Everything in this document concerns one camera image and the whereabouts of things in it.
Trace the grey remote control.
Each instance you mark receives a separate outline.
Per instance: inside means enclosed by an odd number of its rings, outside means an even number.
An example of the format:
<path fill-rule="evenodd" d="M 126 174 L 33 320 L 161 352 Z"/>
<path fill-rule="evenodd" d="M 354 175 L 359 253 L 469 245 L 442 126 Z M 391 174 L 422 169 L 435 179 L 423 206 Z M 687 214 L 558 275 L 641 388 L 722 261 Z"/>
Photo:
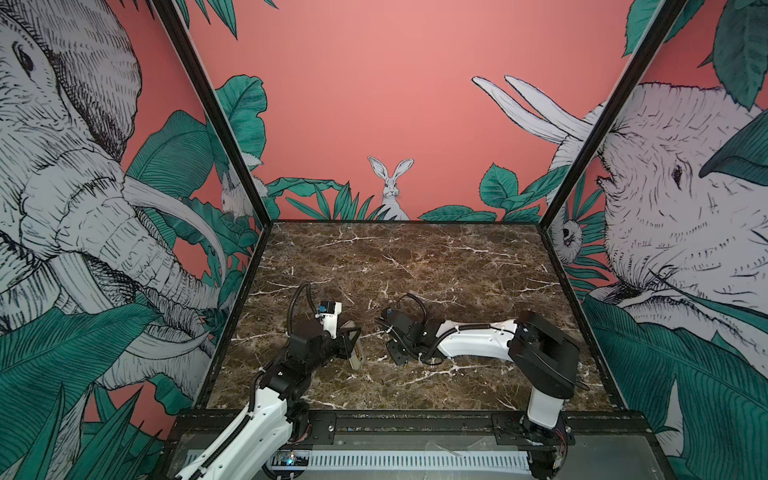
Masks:
<path fill-rule="evenodd" d="M 364 356 L 362 354 L 360 344 L 358 341 L 356 341 L 352 346 L 349 354 L 349 364 L 353 370 L 357 371 L 361 369 L 363 360 Z"/>

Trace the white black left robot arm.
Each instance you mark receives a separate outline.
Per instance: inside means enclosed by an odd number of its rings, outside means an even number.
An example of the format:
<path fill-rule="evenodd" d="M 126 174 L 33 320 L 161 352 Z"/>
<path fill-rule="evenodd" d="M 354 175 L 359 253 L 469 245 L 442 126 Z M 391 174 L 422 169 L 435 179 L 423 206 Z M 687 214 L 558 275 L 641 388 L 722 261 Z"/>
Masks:
<path fill-rule="evenodd" d="M 311 427 L 302 397 L 313 372 L 333 359 L 351 359 L 360 334 L 353 322 L 334 332 L 317 320 L 295 327 L 287 345 L 254 379 L 246 406 L 175 477 L 252 479 L 281 447 L 306 438 Z"/>

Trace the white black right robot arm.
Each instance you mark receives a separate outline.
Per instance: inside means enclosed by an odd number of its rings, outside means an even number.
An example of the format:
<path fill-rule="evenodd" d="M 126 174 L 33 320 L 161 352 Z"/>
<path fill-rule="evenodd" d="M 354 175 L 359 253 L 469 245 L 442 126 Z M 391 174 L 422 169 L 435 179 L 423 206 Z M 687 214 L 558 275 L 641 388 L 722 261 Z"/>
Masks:
<path fill-rule="evenodd" d="M 565 402 L 581 387 L 575 339 L 530 310 L 503 322 L 457 323 L 417 321 L 387 309 L 376 323 L 389 335 L 388 354 L 397 365 L 437 366 L 463 356 L 514 364 L 531 385 L 525 419 L 540 429 L 558 428 Z"/>

